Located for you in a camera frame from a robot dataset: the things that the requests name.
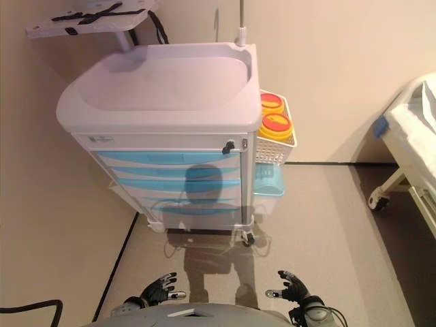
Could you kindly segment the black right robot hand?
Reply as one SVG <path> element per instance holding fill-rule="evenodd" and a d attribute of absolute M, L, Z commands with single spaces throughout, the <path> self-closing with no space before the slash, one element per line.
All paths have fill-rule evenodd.
<path fill-rule="evenodd" d="M 300 304 L 304 299 L 310 297 L 306 285 L 293 273 L 287 270 L 279 270 L 278 275 L 283 282 L 282 290 L 266 290 L 265 295 L 268 298 L 282 298 L 290 302 Z"/>

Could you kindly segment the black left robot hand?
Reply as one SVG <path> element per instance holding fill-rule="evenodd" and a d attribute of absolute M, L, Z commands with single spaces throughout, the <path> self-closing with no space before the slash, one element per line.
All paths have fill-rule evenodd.
<path fill-rule="evenodd" d="M 176 272 L 165 274 L 146 286 L 140 298 L 148 307 L 159 305 L 167 300 L 185 299 L 187 296 L 186 292 L 176 290 L 174 286 L 176 282 Z"/>

